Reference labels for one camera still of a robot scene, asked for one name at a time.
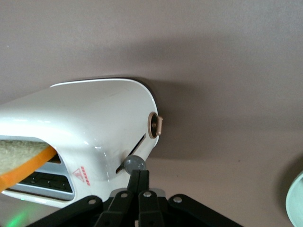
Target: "white object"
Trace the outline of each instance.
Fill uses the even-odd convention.
[[[116,170],[130,152],[146,160],[156,145],[158,136],[149,136],[153,112],[157,107],[149,90],[130,79],[56,84],[1,105],[0,140],[51,145],[61,164],[47,163],[38,172],[67,176],[73,191],[59,191],[68,201],[39,195],[35,186],[3,194],[59,208],[88,195],[106,201],[112,190],[127,186],[129,174]]]
[[[303,172],[291,184],[286,197],[286,211],[294,227],[303,224]]]

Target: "gray wall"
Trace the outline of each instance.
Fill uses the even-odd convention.
[[[298,0],[0,0],[0,103],[64,81],[141,79],[165,120],[147,161],[152,187],[246,227],[290,227],[302,21]],[[18,212],[36,215],[0,196],[0,225]]]

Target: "green light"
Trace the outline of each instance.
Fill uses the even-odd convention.
[[[6,227],[20,227],[23,226],[27,218],[26,212],[16,215]]]

